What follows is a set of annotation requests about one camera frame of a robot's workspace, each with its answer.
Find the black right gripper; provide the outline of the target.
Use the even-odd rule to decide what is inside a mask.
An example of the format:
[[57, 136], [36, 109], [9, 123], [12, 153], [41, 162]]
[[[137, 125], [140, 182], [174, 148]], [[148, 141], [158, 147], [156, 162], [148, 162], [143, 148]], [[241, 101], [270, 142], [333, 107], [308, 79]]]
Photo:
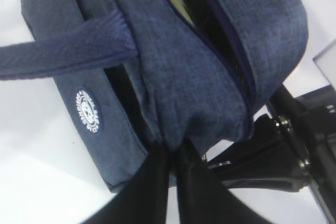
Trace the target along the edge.
[[331, 86], [293, 98], [285, 87], [267, 103], [251, 139], [208, 161], [227, 188], [290, 193], [308, 186], [327, 223], [335, 223], [335, 91]]

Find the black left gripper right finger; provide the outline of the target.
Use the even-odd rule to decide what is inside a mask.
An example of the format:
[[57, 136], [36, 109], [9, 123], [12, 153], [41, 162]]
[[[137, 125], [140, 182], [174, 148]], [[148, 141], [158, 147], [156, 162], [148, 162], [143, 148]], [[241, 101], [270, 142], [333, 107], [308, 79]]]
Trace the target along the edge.
[[270, 223], [215, 178], [190, 140], [176, 153], [176, 182], [180, 223]]

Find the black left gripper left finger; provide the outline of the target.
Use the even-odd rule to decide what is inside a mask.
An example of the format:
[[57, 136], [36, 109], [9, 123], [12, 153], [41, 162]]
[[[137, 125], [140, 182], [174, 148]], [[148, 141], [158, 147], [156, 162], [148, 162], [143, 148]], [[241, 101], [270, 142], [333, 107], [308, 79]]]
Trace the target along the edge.
[[93, 223], [166, 223], [168, 156], [158, 143], [126, 186], [99, 212]]

